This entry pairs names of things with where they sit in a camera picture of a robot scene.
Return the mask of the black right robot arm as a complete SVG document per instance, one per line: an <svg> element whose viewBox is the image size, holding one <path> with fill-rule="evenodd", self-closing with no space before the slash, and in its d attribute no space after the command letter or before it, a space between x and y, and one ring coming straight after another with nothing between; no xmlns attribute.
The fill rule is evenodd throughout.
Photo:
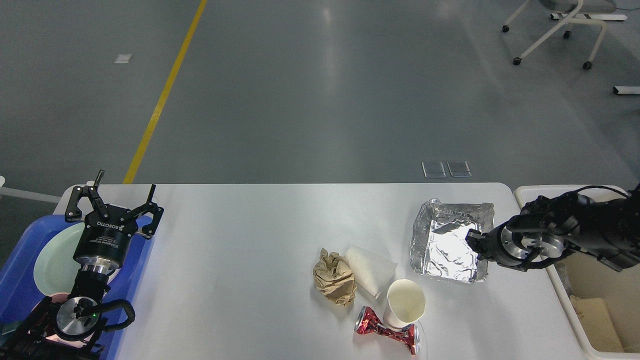
<svg viewBox="0 0 640 360"><path fill-rule="evenodd" d="M478 260L526 272L580 253L613 271L639 264L639 189L596 202L578 188L554 198L538 196L489 232L469 230L466 243Z"/></svg>

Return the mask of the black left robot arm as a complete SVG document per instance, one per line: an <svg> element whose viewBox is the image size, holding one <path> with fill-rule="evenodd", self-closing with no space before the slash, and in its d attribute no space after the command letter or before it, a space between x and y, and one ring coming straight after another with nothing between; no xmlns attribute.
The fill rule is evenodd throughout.
<svg viewBox="0 0 640 360"><path fill-rule="evenodd" d="M135 321L129 300L108 300L109 281L123 272L135 236L156 234L165 210L154 200L155 184L136 208L105 203L98 191L104 174L74 186L64 212L66 223L82 225L71 290L63 301L46 295L32 308L1 344L3 360L98 360L105 350L100 337Z"/></svg>

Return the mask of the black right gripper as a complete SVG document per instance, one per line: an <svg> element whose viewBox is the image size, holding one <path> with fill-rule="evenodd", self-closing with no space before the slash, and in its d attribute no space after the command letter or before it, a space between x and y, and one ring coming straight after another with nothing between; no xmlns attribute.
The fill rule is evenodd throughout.
<svg viewBox="0 0 640 360"><path fill-rule="evenodd" d="M465 241L477 253L478 260L496 262L515 271L544 269L566 258L565 241L558 235L516 232L507 223L483 233L471 228Z"/></svg>

